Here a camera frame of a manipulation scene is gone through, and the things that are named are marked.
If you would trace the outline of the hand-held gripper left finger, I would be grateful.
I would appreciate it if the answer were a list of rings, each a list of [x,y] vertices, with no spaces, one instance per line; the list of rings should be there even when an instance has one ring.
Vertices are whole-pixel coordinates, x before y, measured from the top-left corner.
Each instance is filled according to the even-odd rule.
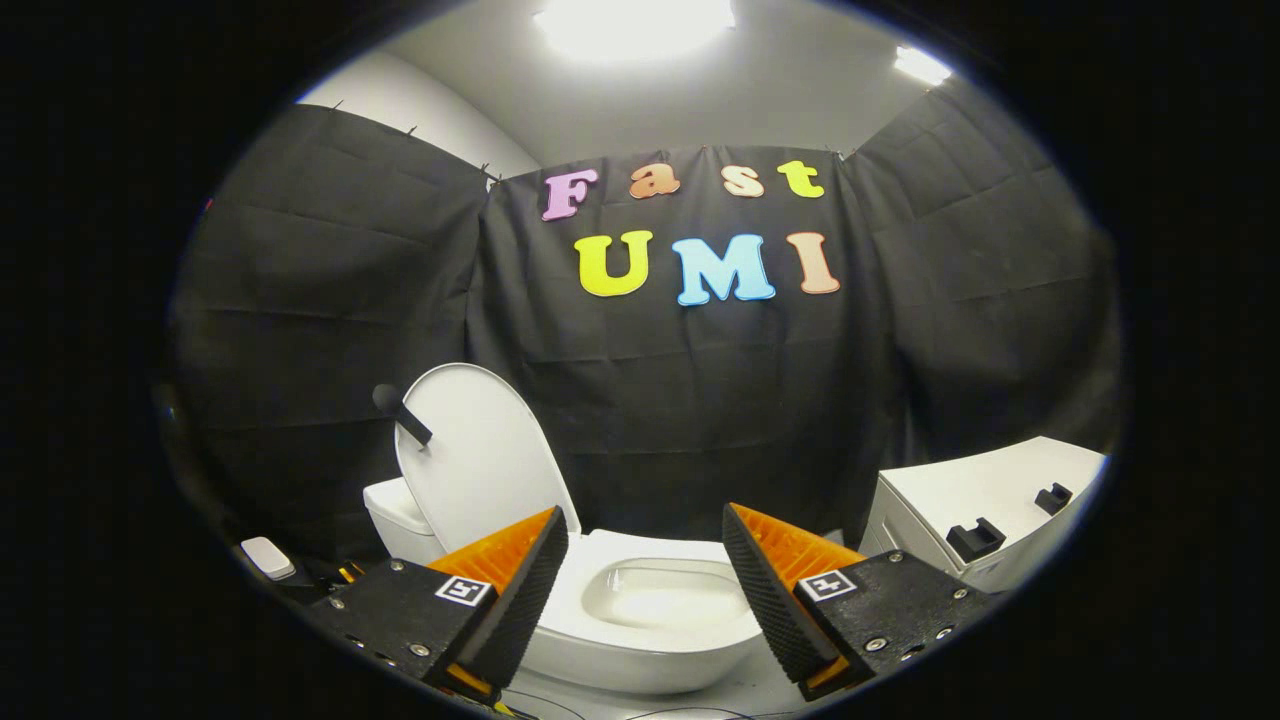
[[[570,547],[556,505],[428,564],[389,559],[306,605],[325,637],[412,682],[500,703]]]

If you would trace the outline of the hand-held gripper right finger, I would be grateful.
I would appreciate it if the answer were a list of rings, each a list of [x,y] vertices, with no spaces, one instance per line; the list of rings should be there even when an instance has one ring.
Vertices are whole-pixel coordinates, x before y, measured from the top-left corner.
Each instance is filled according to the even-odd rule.
[[[741,503],[723,507],[722,544],[765,643],[808,702],[913,665],[1001,601],[904,550],[865,556]]]

